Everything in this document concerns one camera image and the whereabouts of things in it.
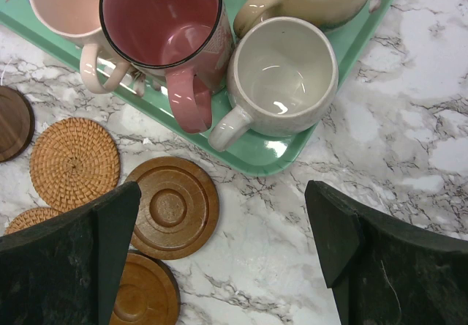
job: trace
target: white mug handle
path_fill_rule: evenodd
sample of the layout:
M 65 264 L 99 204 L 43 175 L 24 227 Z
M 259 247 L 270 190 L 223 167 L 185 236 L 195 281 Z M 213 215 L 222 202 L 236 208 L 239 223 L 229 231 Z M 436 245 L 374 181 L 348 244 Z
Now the white mug handle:
M 130 63 L 127 61 L 119 61 L 116 68 L 112 71 L 104 85 L 101 85 L 97 77 L 97 56 L 101 51 L 101 46 L 96 43 L 90 43 L 83 47 L 80 59 L 80 74 L 81 80 L 86 88 L 96 94 L 110 93 L 114 91 L 120 82 L 124 79 L 125 74 L 130 68 Z
M 253 121 L 251 116 L 237 105 L 211 131 L 208 138 L 210 146 L 218 152 L 225 151 L 247 132 Z

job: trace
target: coaster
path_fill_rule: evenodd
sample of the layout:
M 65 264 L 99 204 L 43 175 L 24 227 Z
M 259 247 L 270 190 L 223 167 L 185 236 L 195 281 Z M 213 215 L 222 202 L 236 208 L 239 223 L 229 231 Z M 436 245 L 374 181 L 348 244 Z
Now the coaster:
M 176 279 L 161 261 L 129 253 L 109 325 L 175 325 L 179 302 Z
M 49 206 L 68 212 L 116 187 L 120 160 L 106 130 L 92 120 L 69 118 L 44 131 L 34 145 L 32 184 Z
M 34 113 L 18 91 L 0 86 L 0 163 L 22 153 L 34 134 Z
M 30 228 L 31 226 L 59 215 L 60 212 L 52 208 L 33 208 L 26 210 L 11 221 L 5 230 L 5 235 L 24 230 L 25 228 Z
M 179 259 L 199 250 L 213 233 L 219 216 L 218 193 L 198 165 L 177 157 L 160 157 L 139 165 L 126 182 L 141 189 L 132 244 L 157 259 Z

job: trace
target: pink mug handle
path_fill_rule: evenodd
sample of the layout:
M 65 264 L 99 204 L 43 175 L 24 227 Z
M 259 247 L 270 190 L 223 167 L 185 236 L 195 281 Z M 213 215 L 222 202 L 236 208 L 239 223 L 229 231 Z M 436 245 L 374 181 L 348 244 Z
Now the pink mug handle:
M 175 120 L 187 133 L 205 132 L 211 127 L 211 93 L 191 67 L 166 74 L 167 93 Z

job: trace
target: marble countertop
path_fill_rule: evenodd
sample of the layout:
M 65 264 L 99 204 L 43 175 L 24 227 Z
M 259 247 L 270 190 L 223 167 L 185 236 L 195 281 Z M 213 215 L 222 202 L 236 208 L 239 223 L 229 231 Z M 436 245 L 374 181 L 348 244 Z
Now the marble countertop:
M 181 289 L 178 324 L 337 325 L 304 201 L 323 180 L 375 209 L 468 239 L 468 0 L 395 0 L 330 112 L 286 171 L 240 174 L 0 26 L 4 86 L 26 94 L 35 141 L 70 116 L 116 140 L 122 180 L 145 160 L 184 157 L 213 178 L 221 201 L 214 235 L 167 264 Z M 31 146 L 0 164 L 0 233 L 44 206 L 29 177 Z

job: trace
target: mug rim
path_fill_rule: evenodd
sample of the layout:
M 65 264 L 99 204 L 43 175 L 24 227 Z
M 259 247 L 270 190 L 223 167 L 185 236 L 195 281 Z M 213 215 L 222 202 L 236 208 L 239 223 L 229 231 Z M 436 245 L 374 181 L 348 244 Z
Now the mug rim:
M 47 21 L 44 20 L 42 15 L 39 14 L 38 9 L 36 7 L 36 3 L 35 3 L 34 0 L 29 0 L 29 2 L 31 3 L 31 7 L 32 7 L 32 10 L 33 10 L 34 14 L 36 15 L 37 19 L 42 23 L 42 25 L 47 27 L 53 33 L 58 34 L 59 36 L 69 38 L 69 39 L 88 38 L 88 37 L 91 37 L 91 36 L 99 33 L 102 30 L 102 27 L 98 26 L 96 29 L 85 32 L 83 34 L 70 34 L 69 32 L 60 31 L 60 30 L 56 29 L 55 27 L 51 26 Z
M 308 107 L 307 109 L 304 109 L 303 111 L 299 111 L 297 113 L 291 113 L 291 114 L 282 114 L 282 115 L 279 115 L 279 114 L 275 114 L 275 113 L 271 113 L 269 111 L 266 111 L 265 109 L 259 107 L 257 104 L 255 104 L 255 102 L 253 102 L 250 97 L 246 94 L 246 92 L 244 91 L 244 88 L 242 87 L 241 85 L 241 81 L 239 80 L 239 73 L 238 73 L 238 60 L 239 60 L 239 56 L 241 54 L 241 50 L 242 48 L 244 47 L 244 45 L 246 44 L 246 41 L 247 39 L 254 33 L 256 32 L 259 28 L 261 28 L 262 26 L 265 26 L 265 25 L 268 25 L 269 23 L 275 23 L 277 21 L 291 21 L 293 23 L 298 23 L 302 26 L 305 26 L 306 28 L 308 28 L 309 30 L 313 31 L 318 37 L 320 37 L 320 39 L 323 41 L 323 43 L 325 44 L 325 46 L 327 47 L 327 50 L 328 50 L 328 53 L 331 57 L 331 64 L 332 64 L 332 73 L 331 73 L 331 79 L 330 79 L 330 83 L 328 85 L 328 88 L 327 90 L 325 91 L 325 93 L 323 94 L 323 96 L 319 99 L 318 102 L 316 102 L 315 104 L 311 105 L 310 107 Z M 298 117 L 298 116 L 302 116 L 304 114 L 307 114 L 307 113 L 310 113 L 311 111 L 319 108 L 320 106 L 322 106 L 322 104 L 325 102 L 325 98 L 333 91 L 333 89 L 335 88 L 334 86 L 338 83 L 338 62 L 336 60 L 336 55 L 335 55 L 335 51 L 333 50 L 333 47 L 330 43 L 330 40 L 325 36 L 325 34 L 320 31 L 320 29 L 318 27 L 316 27 L 315 25 L 312 25 L 311 23 L 308 23 L 307 21 L 304 21 L 304 20 L 301 20 L 301 19 L 298 19 L 298 18 L 291 18 L 291 17 L 287 17 L 287 16 L 279 16 L 277 18 L 270 18 L 270 19 L 267 19 L 265 21 L 262 21 L 261 23 L 259 23 L 258 25 L 254 26 L 254 28 L 252 28 L 249 32 L 247 32 L 247 34 L 244 36 L 244 38 L 242 38 L 241 40 L 241 43 L 239 43 L 239 46 L 238 46 L 238 49 L 234 52 L 234 56 L 233 56 L 233 64 L 234 64 L 234 69 L 233 69 L 233 73 L 234 73 L 234 79 L 235 79 L 235 83 L 238 87 L 238 90 L 239 90 L 239 93 L 242 95 L 242 97 L 246 100 L 246 102 L 251 106 L 253 107 L 253 109 L 255 109 L 256 111 L 259 111 L 261 114 L 263 115 L 266 115 L 266 116 L 269 116 L 269 117 L 273 117 L 273 118 L 277 118 L 277 119 L 291 119 L 291 118 L 295 118 L 295 117 Z
M 110 38 L 109 32 L 107 31 L 107 27 L 105 26 L 105 22 L 104 22 L 104 12 L 103 12 L 103 9 L 102 9 L 103 2 L 104 2 L 104 0 L 99 0 L 99 22 L 101 23 L 102 32 L 104 33 L 106 40 L 112 46 L 113 50 L 115 50 L 119 56 L 121 56 L 122 58 L 124 58 L 127 61 L 131 62 L 132 64 L 134 64 L 134 65 L 136 65 L 138 67 L 145 67 L 147 69 L 153 69 L 153 70 L 160 70 L 160 69 L 168 69 L 170 67 L 177 67 L 178 65 L 182 65 L 183 63 L 186 63 L 187 61 L 189 61 L 190 59 L 193 59 L 196 55 L 198 55 L 204 49 L 204 47 L 210 42 L 210 40 L 213 37 L 216 29 L 218 28 L 219 22 L 221 20 L 222 8 L 223 8 L 223 4 L 224 4 L 223 0 L 218 0 L 218 12 L 216 14 L 216 20 L 214 22 L 214 26 L 213 26 L 210 34 L 208 35 L 208 37 L 206 37 L 205 42 L 203 42 L 202 45 L 195 52 L 193 52 L 192 54 L 186 56 L 182 60 L 176 61 L 176 62 L 171 63 L 171 64 L 153 65 L 153 64 L 142 63 L 140 61 L 137 61 L 137 60 L 131 58 L 130 56 L 126 55 L 123 51 L 121 51 L 120 48 L 117 47 L 117 45 L 114 43 L 114 41 L 112 41 L 112 39 Z

